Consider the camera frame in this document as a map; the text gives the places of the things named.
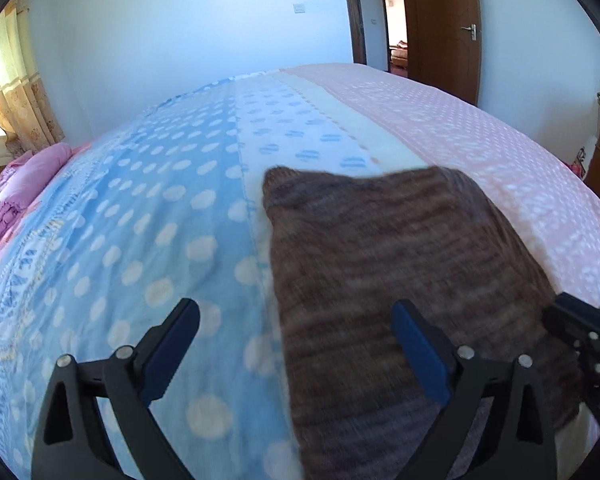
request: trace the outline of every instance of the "silver bolt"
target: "silver bolt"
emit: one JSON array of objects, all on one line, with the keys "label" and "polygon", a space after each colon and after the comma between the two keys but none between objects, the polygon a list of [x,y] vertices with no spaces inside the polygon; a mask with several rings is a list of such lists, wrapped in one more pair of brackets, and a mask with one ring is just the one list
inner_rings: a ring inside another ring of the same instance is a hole
[{"label": "silver bolt", "polygon": [[531,368],[531,365],[534,363],[534,360],[526,354],[522,354],[518,357],[518,363],[523,368]]},{"label": "silver bolt", "polygon": [[129,359],[131,354],[134,352],[134,348],[129,345],[121,346],[116,350],[116,357],[118,359]]},{"label": "silver bolt", "polygon": [[71,364],[71,356],[69,354],[62,354],[58,358],[58,361],[56,361],[56,364],[61,368],[68,366],[69,364]]},{"label": "silver bolt", "polygon": [[466,360],[473,359],[475,356],[475,351],[470,346],[462,345],[460,348],[458,348],[458,356]]}]

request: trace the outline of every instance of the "floral curtain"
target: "floral curtain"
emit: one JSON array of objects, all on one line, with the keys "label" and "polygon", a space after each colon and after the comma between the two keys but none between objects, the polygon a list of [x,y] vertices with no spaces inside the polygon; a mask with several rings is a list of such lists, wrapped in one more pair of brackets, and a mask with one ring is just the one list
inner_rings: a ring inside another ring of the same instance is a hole
[{"label": "floral curtain", "polygon": [[64,138],[36,66],[24,0],[0,13],[0,127],[14,155],[38,152]]}]

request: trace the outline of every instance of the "brown towel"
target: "brown towel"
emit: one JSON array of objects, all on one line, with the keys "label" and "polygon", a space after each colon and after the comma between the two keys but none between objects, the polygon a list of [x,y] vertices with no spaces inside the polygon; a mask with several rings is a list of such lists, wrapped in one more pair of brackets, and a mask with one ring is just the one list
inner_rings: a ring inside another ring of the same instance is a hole
[{"label": "brown towel", "polygon": [[[456,345],[499,360],[530,354],[555,427],[575,416],[576,360],[540,319],[554,291],[465,174],[428,168],[354,179],[274,168],[264,207],[307,480],[393,480],[430,428],[438,406],[390,330],[390,308],[403,298]],[[485,413],[453,472],[466,470]]]}]

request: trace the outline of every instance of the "wooden door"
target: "wooden door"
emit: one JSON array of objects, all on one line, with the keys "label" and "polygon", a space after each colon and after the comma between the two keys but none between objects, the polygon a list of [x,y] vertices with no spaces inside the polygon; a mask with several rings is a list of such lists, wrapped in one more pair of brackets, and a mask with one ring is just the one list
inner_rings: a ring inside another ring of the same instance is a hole
[{"label": "wooden door", "polygon": [[365,27],[362,23],[360,0],[347,0],[347,8],[349,9],[353,62],[366,65]]},{"label": "wooden door", "polygon": [[475,105],[482,41],[479,0],[404,0],[409,78]]}]

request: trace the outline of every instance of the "door handle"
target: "door handle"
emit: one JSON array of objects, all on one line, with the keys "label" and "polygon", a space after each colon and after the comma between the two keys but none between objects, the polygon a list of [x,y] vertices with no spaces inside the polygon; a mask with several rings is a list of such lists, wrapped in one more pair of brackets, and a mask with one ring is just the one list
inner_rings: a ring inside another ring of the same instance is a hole
[{"label": "door handle", "polygon": [[478,41],[478,27],[475,26],[475,23],[471,24],[471,27],[460,27],[462,30],[470,30],[471,31],[471,40]]}]

